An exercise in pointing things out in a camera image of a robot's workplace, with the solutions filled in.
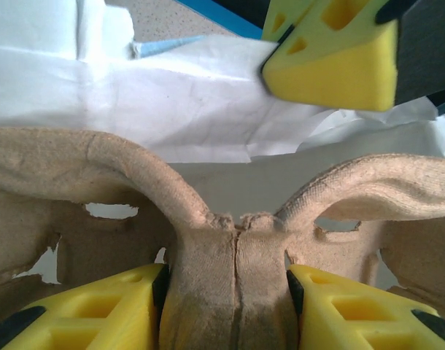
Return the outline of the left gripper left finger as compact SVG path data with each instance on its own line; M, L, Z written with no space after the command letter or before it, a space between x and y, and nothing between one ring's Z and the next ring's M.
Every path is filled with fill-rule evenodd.
M158 263L37 300L0 321L0 349L157 349L168 286Z

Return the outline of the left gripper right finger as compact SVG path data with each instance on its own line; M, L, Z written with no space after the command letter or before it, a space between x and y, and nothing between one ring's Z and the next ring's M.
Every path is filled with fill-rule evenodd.
M445 349L445 319L430 306L305 265L287 280L300 349Z

